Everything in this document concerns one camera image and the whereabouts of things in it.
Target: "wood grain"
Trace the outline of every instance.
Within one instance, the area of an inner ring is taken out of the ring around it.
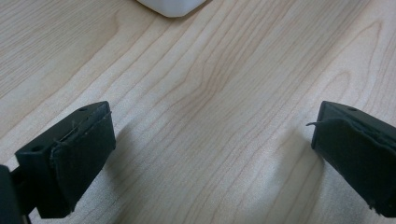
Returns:
[[[310,149],[321,101],[396,125],[396,2],[0,3],[0,162],[107,100],[117,150],[67,218],[33,223],[396,223]]]

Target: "light wood surface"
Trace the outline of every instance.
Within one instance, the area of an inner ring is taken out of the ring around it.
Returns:
[[[321,101],[396,125],[396,1],[0,2],[0,162],[107,100],[118,140],[65,219],[396,223],[311,148]]]

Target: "black mechanical part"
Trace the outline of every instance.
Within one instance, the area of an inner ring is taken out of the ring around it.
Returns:
[[[0,167],[0,195],[11,201],[0,214],[23,217],[36,207],[43,218],[66,217],[115,147],[108,102],[76,110],[18,150],[20,166],[11,174]]]
[[[312,148],[384,217],[396,217],[396,128],[356,108],[323,102]]]

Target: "white object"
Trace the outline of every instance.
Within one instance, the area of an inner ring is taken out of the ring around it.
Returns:
[[[165,17],[182,17],[200,6],[205,0],[137,0]]]

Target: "screw hole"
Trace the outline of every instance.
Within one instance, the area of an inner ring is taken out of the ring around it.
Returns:
[[[41,149],[43,149],[44,147],[42,147],[42,146],[38,146],[38,147],[33,147],[32,148],[32,151],[33,152],[37,152],[37,151],[40,151]]]

